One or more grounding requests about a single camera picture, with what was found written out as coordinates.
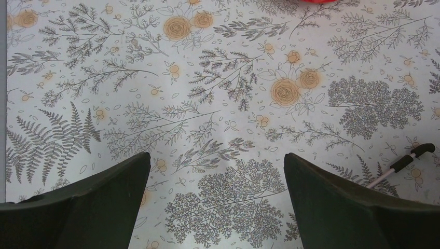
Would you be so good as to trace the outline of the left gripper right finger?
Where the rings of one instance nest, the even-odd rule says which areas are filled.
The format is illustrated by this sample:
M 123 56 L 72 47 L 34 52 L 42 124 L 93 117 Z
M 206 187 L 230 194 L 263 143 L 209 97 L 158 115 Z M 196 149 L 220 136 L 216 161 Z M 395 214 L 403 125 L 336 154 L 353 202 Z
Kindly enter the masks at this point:
M 439 206 L 388 196 L 284 157 L 304 248 L 439 248 Z

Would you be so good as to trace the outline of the white board with black frame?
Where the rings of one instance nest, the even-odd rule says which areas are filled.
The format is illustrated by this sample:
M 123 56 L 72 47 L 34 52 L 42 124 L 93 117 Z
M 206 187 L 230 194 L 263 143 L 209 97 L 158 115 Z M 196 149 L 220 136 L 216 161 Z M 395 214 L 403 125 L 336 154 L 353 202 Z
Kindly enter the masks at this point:
M 407 154 L 398 161 L 394 162 L 386 172 L 384 172 L 378 178 L 374 179 L 371 183 L 369 183 L 366 186 L 366 188 L 372 189 L 373 187 L 384 181 L 392 173 L 398 173 L 400 170 L 411 164 L 415 158 L 419 158 L 424 153 L 434 153 L 434 152 L 435 152 L 435 145 L 432 143 L 425 143 L 417 146 L 416 148 L 410 151 L 410 154 Z

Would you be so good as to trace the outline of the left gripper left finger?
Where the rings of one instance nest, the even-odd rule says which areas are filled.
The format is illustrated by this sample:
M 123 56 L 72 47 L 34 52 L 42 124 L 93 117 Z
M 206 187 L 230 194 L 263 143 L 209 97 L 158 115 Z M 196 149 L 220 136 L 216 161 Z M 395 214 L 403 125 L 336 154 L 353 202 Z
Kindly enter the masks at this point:
M 150 173 L 139 153 L 93 176 L 1 204 L 1 248 L 128 248 Z

